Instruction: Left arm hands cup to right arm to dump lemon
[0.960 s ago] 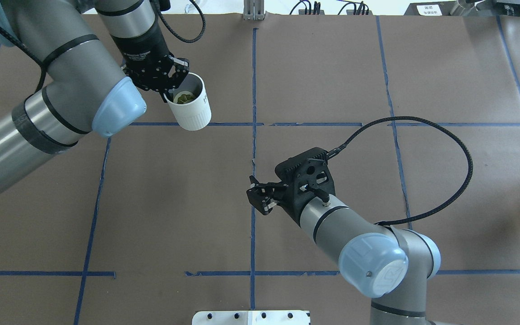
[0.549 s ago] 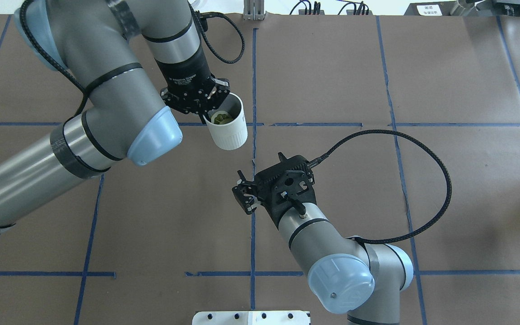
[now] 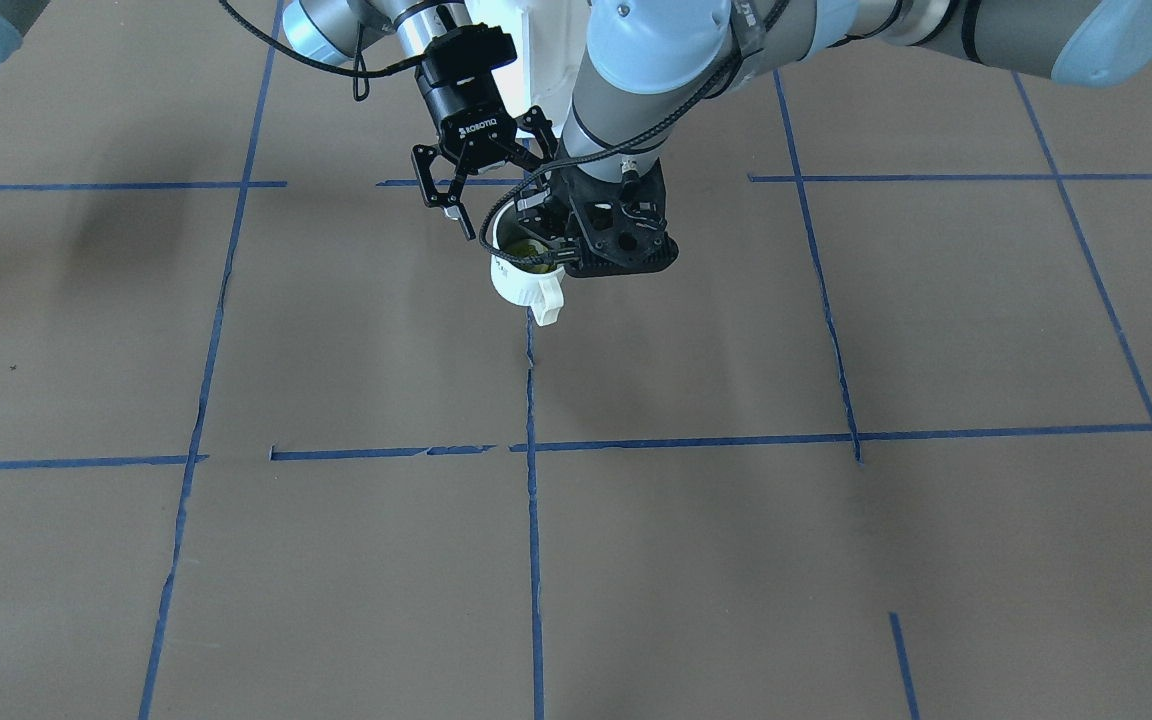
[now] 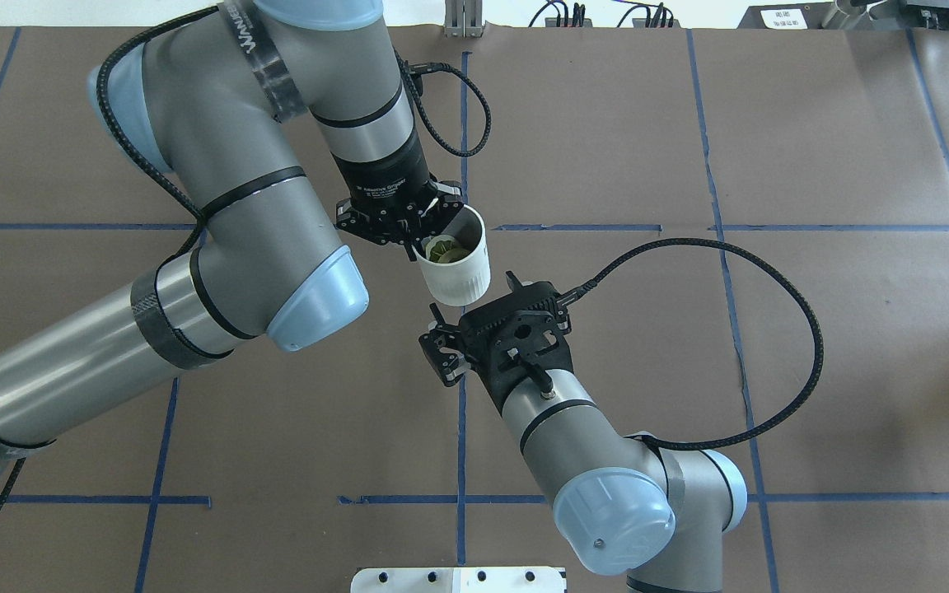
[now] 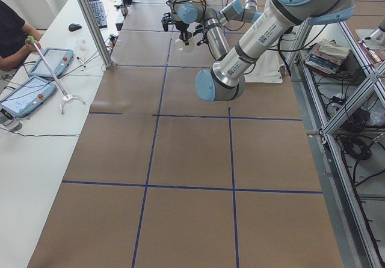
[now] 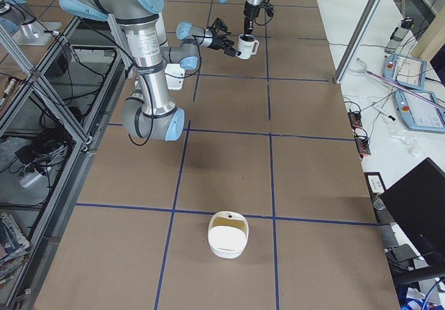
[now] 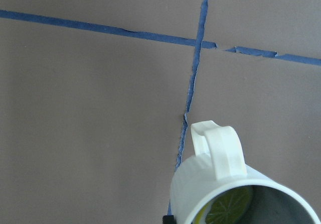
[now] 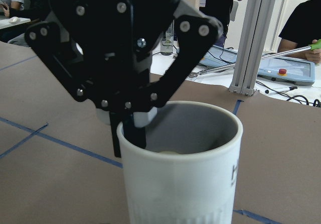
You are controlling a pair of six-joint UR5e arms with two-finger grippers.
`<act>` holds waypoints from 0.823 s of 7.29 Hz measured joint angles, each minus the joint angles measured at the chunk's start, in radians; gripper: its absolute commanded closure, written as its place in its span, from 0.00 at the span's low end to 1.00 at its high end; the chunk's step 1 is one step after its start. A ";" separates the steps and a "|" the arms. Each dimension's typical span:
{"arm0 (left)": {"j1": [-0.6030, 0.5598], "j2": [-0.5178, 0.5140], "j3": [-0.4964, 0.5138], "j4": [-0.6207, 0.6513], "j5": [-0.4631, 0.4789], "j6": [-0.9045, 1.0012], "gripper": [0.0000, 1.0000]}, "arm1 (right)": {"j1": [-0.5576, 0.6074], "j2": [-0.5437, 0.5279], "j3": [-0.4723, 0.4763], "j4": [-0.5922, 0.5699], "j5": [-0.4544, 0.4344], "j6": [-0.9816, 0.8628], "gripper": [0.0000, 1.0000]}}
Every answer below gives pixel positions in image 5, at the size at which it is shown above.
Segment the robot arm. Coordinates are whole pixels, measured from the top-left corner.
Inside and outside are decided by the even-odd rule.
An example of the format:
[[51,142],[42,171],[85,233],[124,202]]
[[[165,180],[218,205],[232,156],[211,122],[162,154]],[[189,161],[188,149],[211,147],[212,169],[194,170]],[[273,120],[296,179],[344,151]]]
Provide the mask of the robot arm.
[[257,10],[257,0],[239,0],[227,1],[226,5],[220,10],[208,9],[206,7],[206,0],[199,0],[200,5],[205,12],[204,19],[195,27],[193,35],[202,34],[202,39],[198,45],[202,43],[207,44],[210,48],[214,47],[215,34],[219,29],[227,29],[229,31],[237,31],[241,29],[230,29],[227,24],[231,21],[241,22],[243,24],[252,24],[261,15]]
[[289,28],[308,21],[310,25],[341,22],[353,15],[355,0],[266,0],[262,13],[256,0],[241,4],[232,1],[221,11],[206,2],[167,0],[170,13],[162,24],[176,25],[185,45],[193,35],[191,23],[202,25],[203,41],[209,45],[215,62],[210,70],[197,73],[195,89],[204,101],[230,101],[245,88],[244,72]]

